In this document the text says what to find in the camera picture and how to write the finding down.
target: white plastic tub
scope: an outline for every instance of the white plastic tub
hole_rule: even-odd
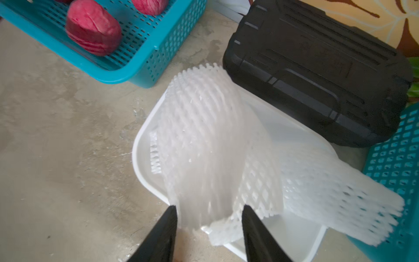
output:
[[[329,142],[308,127],[245,89],[240,88],[240,90],[244,101],[255,111],[274,142],[297,140],[335,153]],[[154,195],[169,204],[163,178],[160,175],[152,174],[150,166],[149,133],[157,126],[160,106],[164,99],[165,93],[150,112],[135,138],[132,149],[132,164],[140,182]],[[297,217],[291,213],[264,219],[263,223],[294,262],[310,262],[313,260],[327,229],[323,225]],[[243,239],[227,244],[225,247],[246,260]]]

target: black plastic case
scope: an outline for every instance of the black plastic case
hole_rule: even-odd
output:
[[[351,147],[395,133],[413,80],[399,51],[297,0],[255,1],[223,64],[236,84]]]

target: green leaf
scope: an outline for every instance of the green leaf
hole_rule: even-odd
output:
[[[419,97],[419,83],[412,83],[407,95],[409,97]]]
[[[419,57],[409,57],[408,59],[413,68],[413,77],[419,78]]]

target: teal plastic crate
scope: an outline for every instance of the teal plastic crate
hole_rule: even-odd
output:
[[[122,28],[122,43],[98,57],[65,33],[69,5],[54,0],[0,0],[0,16],[80,68],[108,84],[124,81],[149,88],[161,76],[205,10],[207,0],[169,0],[161,15],[138,12],[131,0],[96,0]]]
[[[396,134],[371,147],[363,173],[404,198],[403,215],[378,247],[350,238],[373,262],[419,262],[419,103],[400,119]]]

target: floral pattern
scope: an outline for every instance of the floral pattern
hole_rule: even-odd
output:
[[[246,14],[253,0],[215,0]],[[419,56],[418,0],[303,0],[346,25],[356,26],[401,50]]]

